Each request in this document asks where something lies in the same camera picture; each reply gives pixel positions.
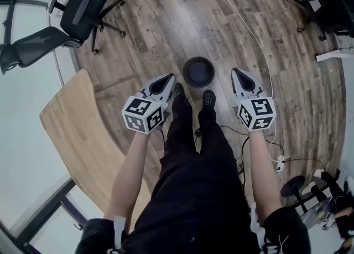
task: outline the round black container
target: round black container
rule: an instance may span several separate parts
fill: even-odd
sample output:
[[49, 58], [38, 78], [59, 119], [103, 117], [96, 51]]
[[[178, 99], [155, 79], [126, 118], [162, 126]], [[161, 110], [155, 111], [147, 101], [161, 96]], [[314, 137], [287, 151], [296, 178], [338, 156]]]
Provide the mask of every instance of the round black container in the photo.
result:
[[212, 63], [204, 57], [193, 57], [183, 67], [183, 78], [194, 88], [203, 88], [214, 79], [215, 71]]

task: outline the white sneaker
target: white sneaker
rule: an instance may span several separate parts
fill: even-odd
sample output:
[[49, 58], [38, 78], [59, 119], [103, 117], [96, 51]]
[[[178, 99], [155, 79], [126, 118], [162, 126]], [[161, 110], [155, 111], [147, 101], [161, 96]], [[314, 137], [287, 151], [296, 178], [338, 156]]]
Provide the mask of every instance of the white sneaker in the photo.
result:
[[307, 194], [307, 193], [310, 193], [311, 192], [311, 188], [313, 187], [313, 186], [315, 186], [316, 184], [312, 181], [312, 182], [310, 182], [310, 184], [307, 186], [307, 187], [305, 187], [304, 189], [303, 189], [303, 191], [301, 192], [301, 195], [305, 195], [305, 194]]
[[321, 178], [322, 172], [325, 172], [323, 169], [317, 169], [314, 172], [314, 177]]

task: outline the white power outlet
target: white power outlet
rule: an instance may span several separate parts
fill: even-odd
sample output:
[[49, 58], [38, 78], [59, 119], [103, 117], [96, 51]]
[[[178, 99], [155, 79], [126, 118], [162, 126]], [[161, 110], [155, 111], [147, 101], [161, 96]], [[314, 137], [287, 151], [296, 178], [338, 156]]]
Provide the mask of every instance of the white power outlet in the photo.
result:
[[284, 170], [284, 159], [285, 159], [285, 156], [283, 156], [283, 155], [280, 155], [278, 157], [278, 163], [275, 168], [276, 172], [282, 172]]

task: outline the seated person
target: seated person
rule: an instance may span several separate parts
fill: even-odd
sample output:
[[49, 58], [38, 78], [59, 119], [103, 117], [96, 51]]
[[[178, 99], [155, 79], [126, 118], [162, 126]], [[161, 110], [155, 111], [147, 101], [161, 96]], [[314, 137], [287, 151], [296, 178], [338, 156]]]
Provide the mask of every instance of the seated person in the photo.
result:
[[[339, 234], [345, 240], [337, 253], [347, 253], [354, 243], [354, 198], [351, 194], [346, 194], [336, 183], [336, 180], [332, 175], [325, 172], [323, 169], [316, 170], [314, 177], [321, 178], [327, 183], [331, 194], [335, 199], [335, 203], [330, 210], [331, 215], [329, 216], [329, 219], [336, 220]], [[310, 192], [316, 196], [319, 202], [322, 202], [327, 198], [314, 182], [311, 182], [305, 187], [302, 194], [305, 195]]]
[[265, 228], [265, 243], [258, 245], [232, 148], [216, 123], [215, 94], [205, 91], [202, 97], [200, 153], [194, 143], [192, 107], [179, 83], [173, 98], [160, 178], [134, 231], [129, 233], [130, 221], [149, 141], [149, 135], [140, 133], [113, 183], [104, 218], [87, 222], [76, 254], [310, 253], [306, 226], [293, 208], [280, 203], [263, 132], [249, 133], [252, 188]]

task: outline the white cube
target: white cube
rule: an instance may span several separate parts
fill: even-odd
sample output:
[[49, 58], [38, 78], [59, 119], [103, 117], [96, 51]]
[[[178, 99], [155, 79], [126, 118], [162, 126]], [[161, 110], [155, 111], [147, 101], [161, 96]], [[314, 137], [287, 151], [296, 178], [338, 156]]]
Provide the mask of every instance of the white cube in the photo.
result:
[[271, 97], [240, 100], [237, 116], [249, 131], [269, 128], [277, 112]]
[[164, 121], [162, 103], [141, 97], [130, 96], [122, 109], [124, 122], [128, 129], [150, 134]]

